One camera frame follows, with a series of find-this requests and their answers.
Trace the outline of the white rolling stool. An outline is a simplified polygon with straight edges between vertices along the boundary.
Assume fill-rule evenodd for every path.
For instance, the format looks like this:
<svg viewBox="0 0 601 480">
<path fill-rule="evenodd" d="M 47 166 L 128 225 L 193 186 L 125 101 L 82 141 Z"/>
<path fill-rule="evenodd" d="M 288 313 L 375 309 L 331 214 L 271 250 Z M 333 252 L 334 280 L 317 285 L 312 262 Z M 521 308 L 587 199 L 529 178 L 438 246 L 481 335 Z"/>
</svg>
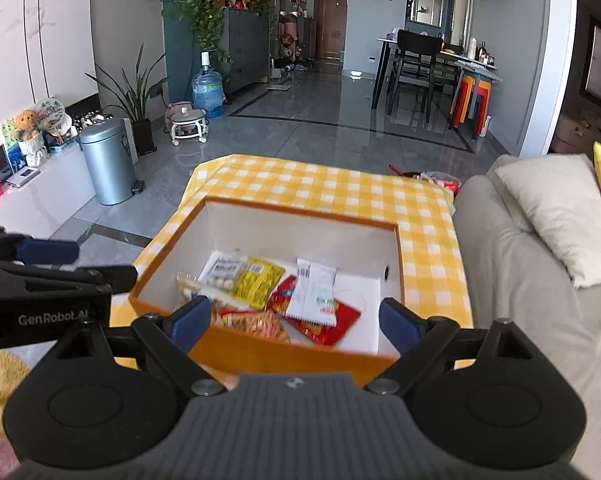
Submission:
<svg viewBox="0 0 601 480">
<path fill-rule="evenodd" d="M 205 110 L 194 108 L 190 102 L 182 101 L 167 106 L 165 131 L 169 133 L 171 143 L 178 146 L 183 140 L 196 139 L 207 142 L 209 120 Z"/>
</svg>

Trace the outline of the black dining chair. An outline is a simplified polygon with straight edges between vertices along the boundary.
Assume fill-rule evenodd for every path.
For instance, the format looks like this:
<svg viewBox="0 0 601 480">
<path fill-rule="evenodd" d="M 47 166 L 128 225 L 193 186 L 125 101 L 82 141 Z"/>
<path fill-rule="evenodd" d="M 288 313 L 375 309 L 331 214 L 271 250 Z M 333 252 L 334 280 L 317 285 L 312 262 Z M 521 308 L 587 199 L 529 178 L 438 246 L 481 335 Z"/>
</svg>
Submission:
<svg viewBox="0 0 601 480">
<path fill-rule="evenodd" d="M 430 120 L 435 89 L 435 67 L 437 55 L 442 52 L 441 37 L 424 36 L 406 29 L 397 32 L 398 54 L 389 77 L 389 96 L 386 114 L 393 113 L 399 100 L 401 84 L 423 90 L 421 112 Z"/>
</svg>

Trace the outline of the yellow checkered tablecloth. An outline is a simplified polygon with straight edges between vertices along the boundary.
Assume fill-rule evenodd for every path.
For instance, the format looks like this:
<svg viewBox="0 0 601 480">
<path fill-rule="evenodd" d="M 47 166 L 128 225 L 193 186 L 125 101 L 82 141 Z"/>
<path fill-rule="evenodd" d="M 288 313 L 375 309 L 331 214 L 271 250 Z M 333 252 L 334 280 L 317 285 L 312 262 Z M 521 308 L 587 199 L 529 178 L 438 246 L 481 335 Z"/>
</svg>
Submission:
<svg viewBox="0 0 601 480">
<path fill-rule="evenodd" d="M 427 182 L 279 158 L 216 158 L 194 170 L 176 212 L 137 258 L 138 285 L 114 301 L 110 319 L 122 326 L 174 309 L 177 274 L 199 274 L 220 252 L 286 266 L 319 262 L 337 270 L 335 296 L 361 312 L 339 344 L 212 326 L 191 356 L 215 372 L 348 372 L 363 384 L 397 358 L 379 329 L 382 299 L 472 326 L 452 213 L 453 196 Z"/>
</svg>

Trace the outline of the white low tv console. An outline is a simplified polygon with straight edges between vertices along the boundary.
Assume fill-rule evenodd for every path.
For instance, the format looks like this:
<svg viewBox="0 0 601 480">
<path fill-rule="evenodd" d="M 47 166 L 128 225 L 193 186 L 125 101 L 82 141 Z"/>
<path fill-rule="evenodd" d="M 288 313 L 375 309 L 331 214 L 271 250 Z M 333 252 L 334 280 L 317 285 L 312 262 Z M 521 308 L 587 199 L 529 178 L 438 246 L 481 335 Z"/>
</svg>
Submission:
<svg viewBox="0 0 601 480">
<path fill-rule="evenodd" d="M 52 155 L 21 188 L 5 185 L 0 226 L 8 232 L 50 237 L 95 196 L 84 152 L 77 144 Z"/>
</svg>

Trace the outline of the yellow snack packet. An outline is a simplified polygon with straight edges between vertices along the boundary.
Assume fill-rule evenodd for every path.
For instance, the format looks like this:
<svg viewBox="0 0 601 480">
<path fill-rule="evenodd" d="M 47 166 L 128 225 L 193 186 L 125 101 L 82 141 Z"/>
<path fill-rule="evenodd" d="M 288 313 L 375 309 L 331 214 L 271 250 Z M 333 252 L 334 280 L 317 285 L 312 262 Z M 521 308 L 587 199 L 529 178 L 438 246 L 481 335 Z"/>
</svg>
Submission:
<svg viewBox="0 0 601 480">
<path fill-rule="evenodd" d="M 273 289 L 285 274 L 283 266 L 247 257 L 241 266 L 230 295 L 250 308 L 264 310 Z"/>
</svg>

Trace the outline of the grey metal trash can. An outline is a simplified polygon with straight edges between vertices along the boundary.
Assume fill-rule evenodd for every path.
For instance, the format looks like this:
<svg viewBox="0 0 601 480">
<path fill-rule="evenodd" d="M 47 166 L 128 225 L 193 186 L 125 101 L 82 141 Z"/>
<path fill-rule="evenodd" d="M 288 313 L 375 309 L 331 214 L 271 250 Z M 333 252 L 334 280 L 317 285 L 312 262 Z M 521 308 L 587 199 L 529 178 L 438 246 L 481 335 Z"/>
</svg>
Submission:
<svg viewBox="0 0 601 480">
<path fill-rule="evenodd" d="M 78 142 L 100 204 L 114 206 L 144 191 L 133 168 L 124 119 L 88 126 L 80 131 Z"/>
</svg>

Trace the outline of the white silver snack pouch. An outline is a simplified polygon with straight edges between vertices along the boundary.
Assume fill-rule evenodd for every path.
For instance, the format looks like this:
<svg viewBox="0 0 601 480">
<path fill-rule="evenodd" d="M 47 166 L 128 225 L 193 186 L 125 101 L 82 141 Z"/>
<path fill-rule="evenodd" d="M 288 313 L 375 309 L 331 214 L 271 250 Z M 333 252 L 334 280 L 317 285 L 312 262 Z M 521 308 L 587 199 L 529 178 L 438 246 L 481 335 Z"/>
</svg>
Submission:
<svg viewBox="0 0 601 480">
<path fill-rule="evenodd" d="M 285 316 L 292 320 L 333 327 L 337 325 L 334 283 L 337 269 L 297 259 L 297 276 Z"/>
</svg>

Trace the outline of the potted green plant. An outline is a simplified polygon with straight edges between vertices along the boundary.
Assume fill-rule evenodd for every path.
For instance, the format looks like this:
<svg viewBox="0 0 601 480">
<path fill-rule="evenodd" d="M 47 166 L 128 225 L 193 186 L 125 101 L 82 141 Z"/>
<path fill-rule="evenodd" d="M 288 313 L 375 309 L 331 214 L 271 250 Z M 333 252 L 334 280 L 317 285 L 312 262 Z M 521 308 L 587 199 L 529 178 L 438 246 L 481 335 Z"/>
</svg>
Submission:
<svg viewBox="0 0 601 480">
<path fill-rule="evenodd" d="M 133 70 L 122 67 L 119 76 L 114 76 L 110 70 L 102 65 L 95 64 L 95 73 L 86 73 L 100 90 L 110 93 L 114 103 L 106 108 L 115 108 L 124 113 L 129 119 L 134 146 L 138 156 L 152 154 L 157 150 L 154 141 L 152 121 L 148 111 L 148 103 L 162 90 L 167 82 L 167 77 L 156 78 L 154 72 L 165 60 L 166 54 L 159 55 L 156 61 L 144 64 L 144 44 L 141 44 Z"/>
</svg>

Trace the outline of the red snack bag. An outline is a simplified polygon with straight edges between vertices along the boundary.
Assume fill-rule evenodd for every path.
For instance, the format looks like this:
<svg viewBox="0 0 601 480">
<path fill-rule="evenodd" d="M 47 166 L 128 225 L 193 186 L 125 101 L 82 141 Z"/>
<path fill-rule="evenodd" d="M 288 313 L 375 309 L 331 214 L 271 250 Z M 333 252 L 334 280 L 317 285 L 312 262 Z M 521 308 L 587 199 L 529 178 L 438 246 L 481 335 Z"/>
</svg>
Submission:
<svg viewBox="0 0 601 480">
<path fill-rule="evenodd" d="M 289 275 L 284 278 L 270 294 L 266 309 L 280 315 L 295 330 L 308 338 L 314 344 L 332 347 L 340 342 L 361 316 L 361 312 L 349 304 L 332 300 L 327 307 L 326 315 L 320 314 L 310 318 L 308 314 L 292 316 L 288 312 L 297 278 Z"/>
</svg>

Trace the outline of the orange red stools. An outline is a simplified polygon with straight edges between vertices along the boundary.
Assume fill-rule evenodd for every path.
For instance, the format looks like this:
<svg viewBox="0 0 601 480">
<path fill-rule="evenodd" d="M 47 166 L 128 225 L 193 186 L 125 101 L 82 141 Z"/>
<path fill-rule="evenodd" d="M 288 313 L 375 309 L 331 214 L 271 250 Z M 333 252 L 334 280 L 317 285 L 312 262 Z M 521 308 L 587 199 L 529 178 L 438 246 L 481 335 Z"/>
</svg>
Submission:
<svg viewBox="0 0 601 480">
<path fill-rule="evenodd" d="M 450 107 L 450 126 L 458 128 L 465 122 L 472 124 L 472 138 L 485 136 L 488 108 L 491 102 L 493 81 L 478 73 L 462 73 Z"/>
</svg>

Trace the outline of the brown door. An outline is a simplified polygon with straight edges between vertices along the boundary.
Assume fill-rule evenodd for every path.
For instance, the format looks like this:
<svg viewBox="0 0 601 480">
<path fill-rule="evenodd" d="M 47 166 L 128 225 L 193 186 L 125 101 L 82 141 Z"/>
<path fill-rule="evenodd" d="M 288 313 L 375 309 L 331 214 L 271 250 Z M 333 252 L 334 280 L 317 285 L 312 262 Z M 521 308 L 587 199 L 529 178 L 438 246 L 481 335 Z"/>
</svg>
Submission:
<svg viewBox="0 0 601 480">
<path fill-rule="evenodd" d="M 340 61 L 345 48 L 347 0 L 316 0 L 317 55 Z"/>
</svg>

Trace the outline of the grey sofa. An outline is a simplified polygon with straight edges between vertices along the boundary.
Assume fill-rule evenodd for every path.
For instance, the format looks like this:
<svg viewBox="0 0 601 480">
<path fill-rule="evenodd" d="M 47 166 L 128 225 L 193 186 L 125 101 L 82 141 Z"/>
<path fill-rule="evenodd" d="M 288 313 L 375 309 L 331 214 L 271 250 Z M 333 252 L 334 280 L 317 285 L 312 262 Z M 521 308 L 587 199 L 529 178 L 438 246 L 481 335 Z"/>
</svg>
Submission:
<svg viewBox="0 0 601 480">
<path fill-rule="evenodd" d="M 562 262 L 526 222 L 497 176 L 517 160 L 501 155 L 471 177 L 453 215 L 473 321 L 511 318 L 585 404 L 587 426 L 572 463 L 601 479 L 601 284 L 577 289 Z"/>
</svg>

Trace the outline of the hanging pothos plant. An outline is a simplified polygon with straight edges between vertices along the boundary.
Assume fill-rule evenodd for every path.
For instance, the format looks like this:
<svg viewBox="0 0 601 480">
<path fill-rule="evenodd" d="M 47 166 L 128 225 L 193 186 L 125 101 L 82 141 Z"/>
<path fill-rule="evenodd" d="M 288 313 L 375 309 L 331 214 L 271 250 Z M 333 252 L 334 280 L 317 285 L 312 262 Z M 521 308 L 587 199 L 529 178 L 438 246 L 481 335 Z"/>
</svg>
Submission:
<svg viewBox="0 0 601 480">
<path fill-rule="evenodd" d="M 219 43 L 224 31 L 224 10 L 231 0 L 174 0 L 179 18 L 187 20 L 202 52 L 218 62 L 229 62 L 230 54 Z"/>
</svg>

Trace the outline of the orange snack bag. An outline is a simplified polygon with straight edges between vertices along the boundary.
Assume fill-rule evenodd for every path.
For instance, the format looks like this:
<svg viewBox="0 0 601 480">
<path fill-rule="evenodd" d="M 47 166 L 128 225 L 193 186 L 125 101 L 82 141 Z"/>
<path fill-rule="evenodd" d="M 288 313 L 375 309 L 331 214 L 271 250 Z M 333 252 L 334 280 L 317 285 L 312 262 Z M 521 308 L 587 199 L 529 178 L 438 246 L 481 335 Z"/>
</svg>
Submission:
<svg viewBox="0 0 601 480">
<path fill-rule="evenodd" d="M 212 307 L 212 325 L 261 339 L 290 341 L 279 318 L 270 311 L 246 311 L 214 306 Z"/>
</svg>

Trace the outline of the cream pillow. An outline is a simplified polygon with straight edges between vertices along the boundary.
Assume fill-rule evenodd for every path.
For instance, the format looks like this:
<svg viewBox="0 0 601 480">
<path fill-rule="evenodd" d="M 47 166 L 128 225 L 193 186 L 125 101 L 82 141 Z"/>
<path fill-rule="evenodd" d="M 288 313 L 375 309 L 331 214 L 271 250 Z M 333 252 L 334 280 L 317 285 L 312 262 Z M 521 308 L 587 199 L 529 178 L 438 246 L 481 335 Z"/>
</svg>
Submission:
<svg viewBox="0 0 601 480">
<path fill-rule="evenodd" d="M 601 284 L 601 192 L 583 154 L 550 154 L 496 170 L 576 288 Z"/>
</svg>

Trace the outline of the dark grey cabinet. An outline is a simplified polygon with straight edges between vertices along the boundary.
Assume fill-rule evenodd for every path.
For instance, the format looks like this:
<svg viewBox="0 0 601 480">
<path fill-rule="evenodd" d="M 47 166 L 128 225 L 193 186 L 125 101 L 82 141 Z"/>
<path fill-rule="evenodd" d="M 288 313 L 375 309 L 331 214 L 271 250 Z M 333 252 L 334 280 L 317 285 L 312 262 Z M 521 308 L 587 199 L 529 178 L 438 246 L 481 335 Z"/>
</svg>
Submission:
<svg viewBox="0 0 601 480">
<path fill-rule="evenodd" d="M 229 55 L 229 62 L 221 64 L 224 92 L 232 94 L 265 78 L 269 70 L 269 14 L 224 9 L 219 45 Z"/>
</svg>

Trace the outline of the orange cardboard box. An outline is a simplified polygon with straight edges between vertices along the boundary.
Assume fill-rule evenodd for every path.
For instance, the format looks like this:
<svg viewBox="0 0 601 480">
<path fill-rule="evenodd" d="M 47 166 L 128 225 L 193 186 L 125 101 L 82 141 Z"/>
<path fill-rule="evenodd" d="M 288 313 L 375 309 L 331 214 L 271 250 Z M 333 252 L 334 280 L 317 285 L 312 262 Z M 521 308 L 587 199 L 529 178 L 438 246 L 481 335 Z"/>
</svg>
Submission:
<svg viewBox="0 0 601 480">
<path fill-rule="evenodd" d="M 140 314 L 212 301 L 191 356 L 222 376 L 348 372 L 365 384 L 398 358 L 381 330 L 381 302 L 403 294 L 389 223 L 206 198 L 138 270 L 129 299 Z"/>
</svg>

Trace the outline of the clear bag white balls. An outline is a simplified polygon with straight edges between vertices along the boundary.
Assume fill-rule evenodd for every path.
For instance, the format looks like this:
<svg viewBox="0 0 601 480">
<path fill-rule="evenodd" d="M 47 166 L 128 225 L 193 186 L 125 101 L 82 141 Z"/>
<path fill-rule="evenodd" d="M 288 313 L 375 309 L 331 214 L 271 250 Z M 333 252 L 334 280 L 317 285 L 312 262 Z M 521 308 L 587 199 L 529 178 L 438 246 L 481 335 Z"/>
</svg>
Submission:
<svg viewBox="0 0 601 480">
<path fill-rule="evenodd" d="M 212 255 L 199 276 L 178 272 L 176 284 L 178 288 L 178 304 L 183 306 L 195 296 L 205 296 L 220 304 L 245 309 L 240 299 L 232 296 L 238 279 L 245 270 L 244 256 L 224 254 Z"/>
</svg>

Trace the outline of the water jug with pump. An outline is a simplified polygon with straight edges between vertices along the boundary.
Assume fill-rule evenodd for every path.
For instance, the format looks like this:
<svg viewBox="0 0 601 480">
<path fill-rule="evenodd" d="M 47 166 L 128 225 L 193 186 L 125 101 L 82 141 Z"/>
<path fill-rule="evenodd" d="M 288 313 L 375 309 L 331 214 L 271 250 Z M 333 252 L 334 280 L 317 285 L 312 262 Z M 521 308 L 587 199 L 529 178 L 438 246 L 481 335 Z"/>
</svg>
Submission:
<svg viewBox="0 0 601 480">
<path fill-rule="evenodd" d="M 201 53 L 201 70 L 191 82 L 193 105 L 203 110 L 207 118 L 223 115 L 224 92 L 222 76 L 212 68 L 208 52 Z"/>
</svg>

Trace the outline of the teddy bear toy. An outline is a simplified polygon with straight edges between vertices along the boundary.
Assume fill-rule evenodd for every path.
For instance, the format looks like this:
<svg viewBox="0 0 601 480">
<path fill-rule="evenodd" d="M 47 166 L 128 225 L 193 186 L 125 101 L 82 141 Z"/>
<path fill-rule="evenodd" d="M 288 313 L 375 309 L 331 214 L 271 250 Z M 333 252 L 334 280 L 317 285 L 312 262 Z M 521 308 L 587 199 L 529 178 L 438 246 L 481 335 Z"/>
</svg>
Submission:
<svg viewBox="0 0 601 480">
<path fill-rule="evenodd" d="M 37 129 L 37 114 L 34 110 L 23 110 L 15 118 L 14 138 L 18 142 L 28 142 L 39 134 Z"/>
</svg>

